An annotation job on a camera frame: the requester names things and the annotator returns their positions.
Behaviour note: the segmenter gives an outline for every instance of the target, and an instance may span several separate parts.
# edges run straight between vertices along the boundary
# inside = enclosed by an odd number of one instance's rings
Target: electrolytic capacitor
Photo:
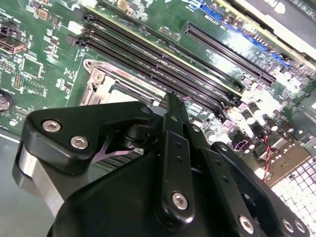
[[[252,116],[252,114],[248,110],[243,111],[242,116],[245,118],[247,124],[249,125],[254,124],[256,121],[256,119]]]
[[[256,118],[262,117],[263,115],[262,110],[260,110],[259,107],[255,103],[250,104],[249,108]]]
[[[272,118],[269,118],[266,120],[267,125],[269,126],[269,128],[271,129],[271,131],[277,131],[278,130],[278,126],[276,125],[276,123],[273,121]]]
[[[286,132],[294,132],[294,128],[287,121],[283,121],[281,123],[281,126],[282,126],[283,130],[286,131]]]
[[[210,142],[213,142],[216,140],[216,135],[215,135],[215,132],[213,130],[207,131],[205,136],[208,139],[208,141],[210,141]]]
[[[245,137],[245,140],[247,141],[246,146],[248,147],[248,149],[253,150],[255,148],[255,145],[253,144],[251,138]]]
[[[267,131],[259,123],[255,123],[254,125],[252,125],[251,130],[253,134],[259,139],[262,139],[263,136],[267,134]]]

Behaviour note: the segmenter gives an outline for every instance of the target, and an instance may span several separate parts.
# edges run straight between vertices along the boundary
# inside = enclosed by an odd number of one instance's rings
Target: pcie slot
[[[178,83],[181,83],[183,86],[192,88],[193,90],[197,91],[204,97],[207,97],[214,105],[223,103],[225,101],[223,98],[217,97],[216,95],[212,94],[210,91],[207,91],[204,88],[196,85],[194,82],[190,81],[188,77],[180,75],[176,71],[173,71],[172,69],[168,68],[163,63],[153,60],[152,58],[150,58],[149,56],[145,54],[140,54],[138,51],[130,47],[128,44],[119,40],[115,40],[109,35],[102,34],[101,32],[98,32],[98,33],[99,34],[95,34],[94,32],[91,32],[90,36],[93,37],[92,38],[93,40],[96,40],[99,43],[104,44],[104,46],[107,45],[107,46],[117,48],[118,50],[115,50],[115,51],[120,50],[124,52],[126,55],[129,55],[130,57],[134,58],[136,62],[143,64],[147,66],[148,68],[155,68],[155,70],[161,73],[161,75],[165,75],[169,78],[172,78],[173,80],[178,81]]]
[[[106,32],[103,32],[97,28],[97,25],[92,26],[90,29],[94,34],[97,35],[107,35],[107,37],[113,38],[110,34],[107,34]],[[146,42],[142,41],[141,39],[135,37],[133,34],[129,32],[125,32],[123,29],[113,26],[113,24],[110,22],[106,26],[107,30],[111,30],[118,34],[119,36],[125,38],[126,40],[130,41],[131,44],[137,46],[138,48],[142,49],[146,54],[151,54],[153,57],[157,58],[158,60],[161,60],[165,62],[169,67],[172,67],[177,71],[178,73],[183,74],[184,76],[190,78],[193,82],[200,81],[203,82],[206,86],[212,89],[216,94],[220,95],[222,98],[229,98],[231,101],[233,101],[234,97],[237,97],[236,95],[232,95],[231,91],[228,91],[226,88],[221,87],[219,84],[211,81],[209,78],[205,77],[202,74],[199,74],[198,72],[194,70],[188,69],[184,64],[178,62],[177,60],[174,60],[173,58],[168,57],[168,55],[164,54],[163,52],[159,51],[159,49],[147,44]]]
[[[169,92],[175,92],[180,96],[190,96],[196,103],[206,107],[211,111],[219,111],[220,108],[213,105],[207,98],[199,95],[197,92],[185,88],[183,85],[177,84],[173,79],[161,75],[155,68],[147,68],[144,64],[137,63],[132,59],[112,50],[104,45],[87,38],[75,38],[67,36],[66,41],[71,45],[78,45],[80,47],[89,47],[102,54],[105,54],[110,60],[118,62],[124,67],[132,69],[135,73],[141,75],[146,81],[154,82],[166,88]]]
[[[196,84],[196,81],[194,80],[195,76],[193,74],[190,74],[190,73],[189,75],[182,74],[182,69],[177,67],[177,65],[174,65],[171,60],[160,61],[160,60],[157,60],[157,59],[155,60],[152,57],[150,57],[148,54],[153,54],[154,56],[157,56],[158,58],[161,58],[162,60],[164,59],[162,56],[159,56],[155,54],[155,52],[152,52],[150,48],[147,48],[148,51],[146,51],[146,53],[143,53],[139,50],[136,50],[130,47],[130,45],[118,40],[117,38],[105,32],[97,30],[96,28],[90,31],[88,35],[90,35],[90,37],[98,38],[99,40],[104,41],[107,44],[111,44],[117,48],[120,48],[121,50],[124,50],[124,52],[128,52],[131,56],[135,58],[141,57],[142,60],[146,60],[148,64],[151,64],[150,66],[160,68],[162,71],[165,71],[165,73],[168,73],[169,76],[172,76],[174,78],[181,78],[182,83],[186,84],[187,86],[191,88],[194,88],[197,91],[200,91],[202,94],[206,96],[209,96],[210,98],[212,98],[212,100],[216,104],[221,103],[225,100],[228,103],[228,100],[225,98],[226,97],[226,94],[224,94],[225,92],[215,90],[215,92],[217,93],[222,93],[222,96],[217,96],[216,94],[212,93],[212,91],[209,91],[201,87],[200,85]]]
[[[116,15],[120,16],[122,19],[128,21],[129,23],[133,24],[134,26],[137,27],[141,27],[142,29],[146,30],[148,33],[150,33],[151,35],[155,36],[157,39],[163,41],[166,43],[166,46],[169,47],[172,50],[177,51],[178,53],[180,53],[183,57],[189,59],[190,61],[192,61],[192,63],[195,63],[201,67],[203,67],[203,69],[205,71],[207,71],[207,73],[209,73],[210,75],[219,78],[222,81],[229,81],[230,83],[232,83],[234,86],[238,87],[239,91],[243,90],[243,86],[236,81],[234,78],[232,78],[231,76],[229,76],[228,74],[220,71],[219,69],[213,67],[212,65],[210,65],[208,62],[204,61],[203,59],[199,58],[198,56],[192,54],[190,51],[186,50],[185,48],[175,44],[174,42],[172,42],[171,40],[169,40],[168,38],[164,37],[163,35],[159,34],[158,32],[154,31],[153,29],[151,29],[150,27],[146,26],[145,24],[137,21],[136,19],[127,16],[123,11],[109,5],[108,3],[104,2],[104,1],[100,1],[98,3],[100,6],[112,11],[113,13],[115,13]],[[89,19],[88,21],[90,22],[94,22],[94,21],[98,21],[98,24],[106,21],[106,19],[104,19],[103,17],[100,17],[96,14],[93,14],[92,16],[94,19]]]
[[[253,78],[256,78],[257,80],[260,80],[266,85],[270,86],[273,82],[276,81],[276,79],[273,76],[269,75],[264,70],[262,70],[255,64],[251,63],[250,61],[248,61],[246,58],[242,57],[241,55],[237,55],[235,52],[230,50],[227,46],[225,46],[224,44],[216,40],[214,37],[212,37],[209,33],[204,31],[203,29],[194,25],[192,22],[188,22],[186,24],[184,33],[188,37],[192,38],[196,42],[205,46],[207,49],[211,50],[212,52],[230,61],[235,66],[243,69],[250,76],[252,76]]]

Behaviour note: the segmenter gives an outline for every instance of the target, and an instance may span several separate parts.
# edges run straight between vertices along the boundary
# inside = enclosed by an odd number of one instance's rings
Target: screw hole
[[[182,157],[177,156],[176,158],[177,158],[178,162],[182,163],[182,161],[183,161]]]
[[[229,180],[228,180],[228,178],[227,178],[226,176],[222,176],[222,178],[223,178],[223,180],[224,180],[225,183],[228,183],[228,182],[229,182]]]
[[[85,65],[87,66],[87,68],[91,67],[91,62],[86,62]]]
[[[156,138],[156,137],[151,137],[151,138],[149,138],[149,142],[150,142],[151,144],[155,144],[157,141],[158,141],[158,138]]]

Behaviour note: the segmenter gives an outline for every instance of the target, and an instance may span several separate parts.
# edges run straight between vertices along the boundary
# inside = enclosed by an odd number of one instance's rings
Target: red wire
[[[270,161],[270,156],[271,154],[270,153],[270,149],[271,149],[271,146],[270,144],[268,143],[268,136],[265,136],[264,137],[264,142],[265,144],[267,145],[267,149],[266,149],[266,152],[267,152],[267,157],[266,157],[266,165],[265,165],[265,173],[264,173],[264,176],[263,176],[263,182],[266,182],[267,181],[267,173],[268,173],[268,170],[269,170],[269,161]]]

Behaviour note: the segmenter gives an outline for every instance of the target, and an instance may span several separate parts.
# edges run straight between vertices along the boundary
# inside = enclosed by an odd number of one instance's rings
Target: capacitor
[[[269,126],[269,128],[271,129],[271,131],[275,132],[278,130],[278,126],[276,125],[276,123],[273,121],[272,118],[267,119],[266,123]]]
[[[253,124],[251,126],[251,130],[252,130],[253,134],[259,139],[262,139],[263,136],[265,136],[267,134],[266,130],[259,123]]]
[[[255,145],[253,144],[251,138],[245,137],[245,140],[247,141],[246,146],[248,147],[248,149],[253,150],[255,148]]]
[[[210,142],[213,142],[216,140],[216,135],[215,135],[215,132],[213,130],[209,130],[206,132],[205,136],[207,137],[207,139],[210,141]]]
[[[250,152],[250,149],[247,147],[247,146],[243,146],[241,148],[241,150],[245,153],[245,154],[248,154]]]
[[[249,108],[255,117],[262,117],[263,113],[255,103],[249,105]]]
[[[282,126],[283,130],[286,131],[286,132],[294,132],[294,128],[287,121],[283,121],[281,123],[281,126]]]
[[[255,123],[256,119],[252,116],[252,114],[248,110],[243,111],[242,115],[245,118],[247,124],[252,125]]]
[[[6,91],[0,90],[0,113],[12,109],[14,104],[13,96]]]

